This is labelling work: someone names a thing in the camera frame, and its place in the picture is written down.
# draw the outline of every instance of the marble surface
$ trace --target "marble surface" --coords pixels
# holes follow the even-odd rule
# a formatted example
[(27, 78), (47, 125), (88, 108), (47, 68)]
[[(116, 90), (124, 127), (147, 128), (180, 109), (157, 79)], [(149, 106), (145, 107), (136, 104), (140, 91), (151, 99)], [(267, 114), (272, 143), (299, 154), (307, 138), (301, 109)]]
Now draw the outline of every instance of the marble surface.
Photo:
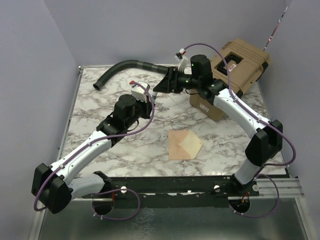
[[(114, 76), (101, 91), (96, 91), (92, 84), (108, 68), (90, 67), (83, 70), (64, 156), (87, 139), (113, 111), (119, 96), (130, 93), (130, 81), (148, 82), (152, 89), (163, 78), (162, 74), (127, 69)], [(258, 113), (267, 115), (257, 84), (242, 99)], [(144, 119), (139, 121), (138, 128), (147, 122)], [(202, 140), (203, 146), (195, 159), (168, 160), (169, 130), (192, 130)], [(192, 107), (186, 93), (159, 93), (151, 125), (141, 133), (123, 138), (93, 160), (79, 175), (84, 177), (94, 171), (102, 171), (110, 177), (231, 175), (245, 159), (249, 141), (245, 132), (228, 116), (217, 123)], [(281, 161), (280, 154), (271, 160), (273, 163)], [(285, 174), (285, 169), (269, 166), (263, 172)]]

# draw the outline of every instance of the brown box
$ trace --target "brown box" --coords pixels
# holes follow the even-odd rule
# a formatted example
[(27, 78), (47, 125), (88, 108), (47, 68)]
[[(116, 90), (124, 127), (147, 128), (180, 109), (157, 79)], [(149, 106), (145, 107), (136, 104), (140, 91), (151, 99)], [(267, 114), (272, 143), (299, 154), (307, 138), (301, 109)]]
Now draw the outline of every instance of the brown box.
[[(229, 71), (231, 72), (232, 90), (239, 97), (248, 91), (270, 64), (269, 53), (240, 38), (229, 41), (223, 46), (220, 52), (225, 57)], [(227, 70), (221, 57), (215, 55), (210, 61), (213, 77), (228, 83)], [(215, 122), (218, 122), (225, 114), (222, 110), (211, 105), (198, 94), (190, 95), (190, 104), (205, 113)]]

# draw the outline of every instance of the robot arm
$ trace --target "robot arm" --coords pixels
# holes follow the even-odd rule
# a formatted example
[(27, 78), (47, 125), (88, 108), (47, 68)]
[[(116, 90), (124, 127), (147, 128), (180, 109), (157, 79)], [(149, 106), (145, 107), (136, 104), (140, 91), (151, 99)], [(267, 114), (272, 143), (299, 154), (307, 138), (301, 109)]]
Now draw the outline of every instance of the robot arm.
[[(139, 84), (147, 91), (150, 88), (147, 83)], [(112, 190), (111, 179), (100, 171), (87, 177), (75, 177), (93, 159), (126, 136), (129, 128), (139, 118), (149, 119), (151, 112), (152, 104), (145, 90), (134, 85), (131, 94), (120, 96), (114, 105), (113, 113), (107, 116), (80, 146), (50, 166), (42, 163), (35, 169), (32, 194), (39, 195), (38, 199), (45, 207), (56, 214), (74, 198)]]
[(240, 107), (230, 96), (228, 85), (220, 79), (213, 78), (210, 60), (205, 55), (195, 55), (190, 62), (191, 74), (183, 73), (178, 67), (169, 67), (167, 74), (153, 91), (178, 94), (184, 89), (194, 89), (201, 98), (224, 111), (241, 126), (251, 141), (245, 150), (246, 159), (232, 176), (231, 181), (236, 188), (242, 188), (253, 180), (267, 160), (273, 158), (282, 149), (282, 137), (260, 121), (270, 123), (280, 132), (283, 131), (283, 126), (278, 120), (271, 122), (260, 116), (238, 99), (238, 102), (250, 113), (256, 115), (259, 121)]

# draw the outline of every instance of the black hose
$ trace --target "black hose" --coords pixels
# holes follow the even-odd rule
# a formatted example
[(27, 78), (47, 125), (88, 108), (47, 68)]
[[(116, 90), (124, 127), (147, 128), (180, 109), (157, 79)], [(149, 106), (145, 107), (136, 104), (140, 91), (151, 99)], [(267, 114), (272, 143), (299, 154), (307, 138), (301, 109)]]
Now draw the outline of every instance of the black hose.
[(97, 81), (93, 84), (93, 87), (100, 91), (102, 87), (111, 79), (114, 75), (118, 72), (129, 69), (129, 68), (137, 68), (137, 69), (144, 69), (149, 70), (151, 72), (166, 74), (168, 71), (167, 66), (155, 65), (149, 62), (138, 61), (138, 60), (126, 60), (113, 65), (109, 68)]

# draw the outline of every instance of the metal floor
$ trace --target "metal floor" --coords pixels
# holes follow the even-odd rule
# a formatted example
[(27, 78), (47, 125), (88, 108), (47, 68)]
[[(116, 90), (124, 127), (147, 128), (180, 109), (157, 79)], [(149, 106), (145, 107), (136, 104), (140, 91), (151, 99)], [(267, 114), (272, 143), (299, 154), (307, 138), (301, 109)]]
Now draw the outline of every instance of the metal floor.
[[(128, 221), (93, 217), (90, 200), (75, 200), (62, 212), (46, 212), (40, 240), (305, 240), (294, 198), (281, 199), (271, 216), (250, 219), (229, 208), (144, 208)], [(275, 199), (252, 199), (250, 214), (263, 214)], [(117, 209), (124, 217), (132, 209)]]

